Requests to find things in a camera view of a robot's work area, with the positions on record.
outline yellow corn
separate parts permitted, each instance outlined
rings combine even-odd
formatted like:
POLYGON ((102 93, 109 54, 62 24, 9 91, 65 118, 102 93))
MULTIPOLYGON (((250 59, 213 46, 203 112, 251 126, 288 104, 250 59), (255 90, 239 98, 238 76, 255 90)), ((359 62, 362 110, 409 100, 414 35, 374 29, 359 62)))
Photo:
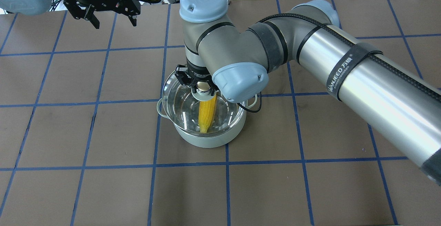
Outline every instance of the yellow corn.
POLYGON ((208 128, 214 119, 216 111, 216 94, 211 100, 199 102, 199 130, 201 133, 207 133, 208 128))

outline corn cob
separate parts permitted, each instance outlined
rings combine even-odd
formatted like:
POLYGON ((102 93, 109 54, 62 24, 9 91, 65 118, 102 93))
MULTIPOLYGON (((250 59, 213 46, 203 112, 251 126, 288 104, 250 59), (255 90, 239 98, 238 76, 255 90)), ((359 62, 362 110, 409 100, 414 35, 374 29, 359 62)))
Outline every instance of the corn cob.
POLYGON ((216 111, 216 94, 211 100, 201 101, 199 103, 199 131, 207 133, 214 119, 216 111))

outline cable strap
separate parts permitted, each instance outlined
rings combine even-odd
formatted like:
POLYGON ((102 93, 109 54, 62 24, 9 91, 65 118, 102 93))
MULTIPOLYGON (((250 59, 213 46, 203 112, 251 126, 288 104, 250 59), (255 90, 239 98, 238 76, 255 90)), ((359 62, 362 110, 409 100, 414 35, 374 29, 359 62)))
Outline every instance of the cable strap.
POLYGON ((367 42, 354 44, 348 52, 343 55, 340 61, 337 62, 329 74, 328 81, 326 82, 326 88, 329 94, 341 101, 338 92, 340 91, 343 81, 345 81, 349 73, 370 54, 383 54, 383 52, 367 42))

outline tiled surface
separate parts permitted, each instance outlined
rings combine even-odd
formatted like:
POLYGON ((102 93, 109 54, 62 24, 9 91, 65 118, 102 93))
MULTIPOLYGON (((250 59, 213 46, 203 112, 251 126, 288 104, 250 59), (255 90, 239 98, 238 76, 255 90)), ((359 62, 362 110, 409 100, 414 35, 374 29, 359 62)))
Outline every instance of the tiled surface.
MULTIPOLYGON (((307 1, 232 1, 228 15, 243 31, 307 1)), ((439 0, 327 1, 441 88, 439 0)), ((64 12, 0 16, 0 226, 439 224, 439 187, 296 62, 230 144, 186 143, 155 108, 185 63, 178 10, 143 6, 137 27, 97 13, 99 30, 64 12)))

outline gray robot arm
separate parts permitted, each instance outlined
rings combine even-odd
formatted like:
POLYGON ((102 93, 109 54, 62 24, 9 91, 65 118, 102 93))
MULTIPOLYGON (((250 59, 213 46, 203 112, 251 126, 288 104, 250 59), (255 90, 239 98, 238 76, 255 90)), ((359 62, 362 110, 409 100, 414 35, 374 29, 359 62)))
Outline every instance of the gray robot arm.
POLYGON ((338 16, 323 0, 267 17, 244 33, 226 8, 226 0, 181 0, 191 77, 208 70, 213 89, 242 102, 266 86, 267 73, 296 60, 441 185, 441 94, 435 88, 336 27, 338 16))

